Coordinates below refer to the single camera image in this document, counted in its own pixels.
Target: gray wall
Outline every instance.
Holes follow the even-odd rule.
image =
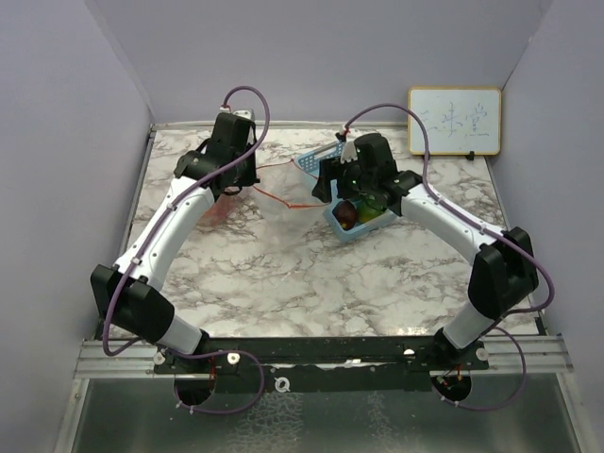
[[[604,3],[556,0],[504,91],[495,180],[557,285],[547,311],[604,445]],[[543,301],[542,285],[538,299]]]
[[[503,87],[551,0],[87,2],[169,122],[213,119],[238,84],[281,120],[343,120],[419,84]]]
[[[0,450],[53,447],[151,121],[81,0],[0,15]]]

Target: marble tabletop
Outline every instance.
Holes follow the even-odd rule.
[[[352,136],[369,131],[375,130],[353,130]],[[421,173],[405,129],[377,131],[389,140],[399,170]],[[129,243],[166,194],[178,157],[209,134],[207,128],[157,132]],[[287,161],[333,140],[333,128],[273,128],[257,161]],[[453,202],[504,225],[484,159],[435,158],[429,180]],[[404,218],[351,243],[340,243],[323,218],[287,248],[267,247],[265,231],[251,196],[221,225],[198,225],[162,289],[178,314],[212,336],[424,335],[466,301],[470,266]],[[536,333],[531,315],[515,315],[503,325]]]

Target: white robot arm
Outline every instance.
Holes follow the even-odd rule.
[[[252,110],[222,112],[211,137],[178,160],[168,193],[141,236],[111,268],[99,264],[92,272],[92,290],[101,317],[107,317],[120,279],[134,264],[128,284],[119,292],[113,324],[182,354],[200,350],[208,334],[177,316],[174,306],[160,290],[178,250],[214,201],[227,188],[241,189],[258,182],[255,156],[252,154],[204,187],[191,190],[192,186],[241,156],[255,142]],[[149,244],[141,253],[146,242]]]
[[[518,227],[504,231],[445,200],[450,208],[479,227],[453,215],[443,206],[442,196],[432,186],[426,187],[420,175],[397,170],[390,145],[380,134],[363,135],[354,141],[354,147],[346,144],[341,158],[322,160],[312,194],[330,202],[333,179],[337,180],[339,198],[370,197],[373,204],[435,233],[472,266],[469,302],[435,335],[435,346],[445,356],[462,353],[537,287],[535,267],[503,242],[484,233],[485,229],[500,233],[532,256],[526,231]]]

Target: apple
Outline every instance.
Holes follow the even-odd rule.
[[[357,209],[350,201],[341,201],[331,212],[344,231],[352,229],[359,218]]]

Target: blue basket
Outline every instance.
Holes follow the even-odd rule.
[[[302,156],[298,156],[295,158],[295,163],[300,166],[305,172],[310,173],[313,176],[319,176],[319,162],[323,159],[335,158],[342,154],[344,149],[344,143],[338,143],[334,145],[333,149],[326,149],[323,151],[315,150],[310,151],[309,153],[303,154]],[[310,180],[309,182],[314,184],[316,182],[315,179]],[[390,224],[394,219],[396,219],[396,214],[394,214],[391,210],[386,210],[383,214],[375,219],[370,220],[369,222],[365,222],[364,224],[356,224],[351,229],[344,230],[340,225],[340,222],[333,215],[333,209],[336,207],[338,203],[342,201],[341,198],[337,198],[337,189],[336,189],[336,181],[331,181],[331,193],[333,201],[323,213],[323,216],[326,218],[327,222],[331,225],[331,228],[336,233],[338,239],[347,243],[348,241],[353,241],[363,234],[367,234],[369,231],[374,229],[384,227]],[[355,206],[358,206],[360,202],[353,202]]]

